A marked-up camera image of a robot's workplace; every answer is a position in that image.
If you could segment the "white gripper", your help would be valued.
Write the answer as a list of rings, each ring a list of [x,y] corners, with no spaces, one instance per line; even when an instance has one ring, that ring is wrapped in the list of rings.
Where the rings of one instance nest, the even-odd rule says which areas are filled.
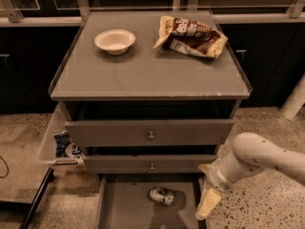
[[[206,174],[205,189],[197,206],[195,217],[204,220],[222,199],[220,193],[229,191],[233,184],[223,175],[219,168],[220,160],[217,159],[211,164],[200,164],[198,169]]]

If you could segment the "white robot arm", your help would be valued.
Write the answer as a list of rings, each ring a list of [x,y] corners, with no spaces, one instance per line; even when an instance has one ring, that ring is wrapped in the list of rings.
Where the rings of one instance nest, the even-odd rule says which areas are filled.
[[[254,133],[242,133],[235,137],[233,146],[225,156],[211,164],[200,164],[198,169],[205,174],[201,199],[196,218],[206,219],[230,190],[244,177],[253,177],[265,168],[305,184],[305,155],[278,147],[265,137]]]

